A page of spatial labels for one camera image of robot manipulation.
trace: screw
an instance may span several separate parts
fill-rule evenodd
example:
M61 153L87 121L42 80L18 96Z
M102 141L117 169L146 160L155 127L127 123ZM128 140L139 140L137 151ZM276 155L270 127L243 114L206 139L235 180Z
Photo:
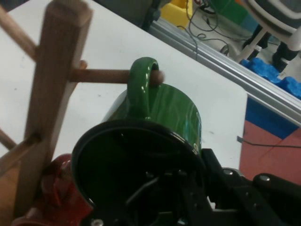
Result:
M103 220L101 219L94 219L91 223L91 226L103 226Z
M229 169L224 169L224 174L233 175L233 172Z
M184 177L184 176L187 176L187 173L185 171L179 169L178 170L178 175Z
M270 181L271 179L268 176L260 175L259 178L264 181Z
M180 218L177 222L177 225L178 226L185 226L185 225L187 225L187 221L183 218Z
M147 171L147 172L145 172L145 175L146 175L146 177L149 178L149 179L150 179L150 178L154 178L154 175L153 175L151 172L148 172L148 171Z

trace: black mug rim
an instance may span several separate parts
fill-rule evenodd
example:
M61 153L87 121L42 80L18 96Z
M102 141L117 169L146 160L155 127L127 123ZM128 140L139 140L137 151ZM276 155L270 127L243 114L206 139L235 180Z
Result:
M158 135L164 136L165 138L174 139L179 145L182 146L182 150L185 150L188 155L195 156L195 160L199 161L200 156L195 153L194 148L180 135L173 132L172 130L157 124L151 121L144 121L144 120L113 120L113 121L106 121L99 125L94 126L93 128L89 129L84 135L76 143L71 156L71 173L73 182L80 192L80 194L84 197L84 199L90 204L92 207L95 206L93 200L90 199L89 195L86 193L84 188L80 185L80 179L78 174L78 161L80 155L85 148L85 146L93 140L95 137L110 132L115 131L118 129L140 129L140 130L148 130L153 133L157 133Z

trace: wooden post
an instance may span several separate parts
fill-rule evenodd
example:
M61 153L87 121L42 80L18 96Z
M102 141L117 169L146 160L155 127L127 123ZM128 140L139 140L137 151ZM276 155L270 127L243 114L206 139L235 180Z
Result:
M79 68L91 17L91 10L79 0L54 0L46 9L25 130L25 137L38 134L41 142L22 159L15 217L32 204L42 170L52 159L76 86L69 82L70 76Z

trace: green mug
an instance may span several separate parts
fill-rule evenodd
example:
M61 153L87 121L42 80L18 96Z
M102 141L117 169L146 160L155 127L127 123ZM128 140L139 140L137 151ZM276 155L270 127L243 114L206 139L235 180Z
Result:
M192 170L201 150L201 119L180 90L150 87L155 59L136 60L127 90L104 122L86 132L72 152L75 184L92 206L126 200L145 175Z

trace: cable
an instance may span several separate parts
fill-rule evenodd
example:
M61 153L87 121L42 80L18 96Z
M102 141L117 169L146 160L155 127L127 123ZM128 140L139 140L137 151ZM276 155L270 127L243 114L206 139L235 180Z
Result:
M285 147L285 148L298 148L301 149L301 146L293 146L293 145L264 145L264 144L255 144L250 141L243 139L242 137L237 136L237 141L240 143L247 143L252 146L260 146L260 147Z
M187 29L181 25L177 26L177 27L181 27L185 30L185 32L191 37L191 39L194 41L194 43L196 44L196 61L198 61L198 43L197 41L193 38L193 36L187 31Z
M190 18L190 17L189 17L189 14L188 14L188 0L186 0L186 16L187 16L187 18L189 19L189 31L190 31L190 33L191 33L191 35L192 35L193 37L198 38L199 40L202 40L202 41L207 41L207 40L219 40L219 41L222 41L223 43L225 43L225 44L227 45L227 47L229 47L229 44L228 44L226 41L222 40L222 39L218 39L218 38L214 38L214 39L206 39L206 38L207 38L207 35L204 34L204 33L200 33L200 34L198 34L197 36L195 36L195 35L192 33L192 31L191 31L191 28L190 28L191 24L193 24L196 28L198 28L198 29L201 30L201 31L204 31L204 32L212 32L212 31L214 31L214 32L218 33L219 35L221 35L221 36L223 36L223 37L225 37L225 38L228 38L228 39L231 39L231 40L237 41L237 42L239 42L239 41L247 41L249 38L251 38L251 36L250 36L250 37L245 37L245 39L234 38L234 37L230 37L230 36L224 35L224 34L220 33L219 31L217 31L216 29L219 27L219 18L218 18L218 14L217 14L217 9L216 9L215 5L214 5L212 2L211 2L211 7L213 8L214 14L216 15L216 17L215 17L215 18L216 18L216 24L212 27L212 26L210 25L210 20L209 20L209 18L206 17L205 15L203 15L203 16L202 16L202 19L203 19L203 20L208 24L208 26L211 28L210 30L205 30L205 29L203 29L203 28L198 27L198 26L192 21L192 20L193 20L193 17L195 16L195 14L196 14L196 12L197 12L197 10L198 10L200 7L196 8L196 10L193 12L193 14L192 14L192 16L191 16L191 18ZM272 45L279 45L279 44L273 43L273 42L269 42L269 44L272 44Z
M207 36L206 34L204 33L200 33L198 35L195 35L192 31L191 31L191 24L193 24L196 28L202 30L202 31L205 31L205 32L211 32L211 31L214 31L216 28L217 28L217 25L218 25L218 17L216 17L216 26L214 28L211 27L211 30L205 30L205 29L202 29L200 27L198 27L195 23L193 23L192 19L195 15L195 13L197 12L198 8L196 8L196 10L194 11L194 13L192 14L191 18L189 17L189 14L188 14L188 0L186 0L186 16L189 20L189 25L188 25L188 29L189 29L189 33L191 36L201 40L201 41L211 41L211 40L218 40L218 41L222 41L223 43L225 43L227 45L227 47L229 48L229 45L227 42L225 42L224 40L222 39L218 39L218 38L213 38L213 39L206 39Z

